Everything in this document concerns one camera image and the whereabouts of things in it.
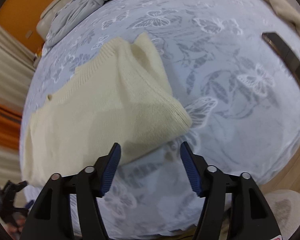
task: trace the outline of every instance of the smartphone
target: smartphone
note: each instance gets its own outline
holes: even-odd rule
[[[300,86],[300,60],[287,43],[275,32],[263,33],[262,38],[279,55]]]

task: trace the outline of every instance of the metal screw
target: metal screw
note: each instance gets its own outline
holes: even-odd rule
[[[92,173],[92,172],[94,171],[94,167],[88,166],[88,167],[86,167],[86,168],[84,169],[84,171],[85,171],[86,173]]]
[[[60,174],[59,173],[55,173],[55,174],[53,174],[52,176],[51,176],[51,179],[52,180],[57,180],[57,179],[59,179],[60,178]]]
[[[243,177],[244,179],[250,179],[250,178],[251,178],[251,175],[250,175],[249,173],[247,173],[247,172],[244,172],[244,173],[242,173],[242,177]]]
[[[210,171],[210,172],[216,172],[217,170],[218,169],[213,165],[208,166],[208,171]]]

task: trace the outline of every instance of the red and white label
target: red and white label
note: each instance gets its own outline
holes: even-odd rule
[[[270,239],[270,240],[282,240],[282,236],[279,235],[279,236],[276,236],[275,238],[272,238],[272,239]]]

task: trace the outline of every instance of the orange curtain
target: orange curtain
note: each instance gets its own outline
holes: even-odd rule
[[[19,149],[21,114],[0,105],[0,146]]]

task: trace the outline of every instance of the bed sheet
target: bed sheet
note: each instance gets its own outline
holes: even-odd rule
[[[208,164],[234,175],[247,171],[259,184],[277,174],[300,144],[300,89],[261,39],[264,31],[277,31],[300,57],[300,38],[261,0],[106,3],[43,52],[24,109],[21,162],[29,117],[46,96],[105,42],[117,36],[133,42],[147,32],[193,125],[186,135],[119,167],[98,204],[112,239],[178,234],[197,223],[204,202],[191,190],[179,156],[181,142],[188,141]],[[39,192],[25,189],[28,200]],[[74,195],[71,210],[79,233]]]

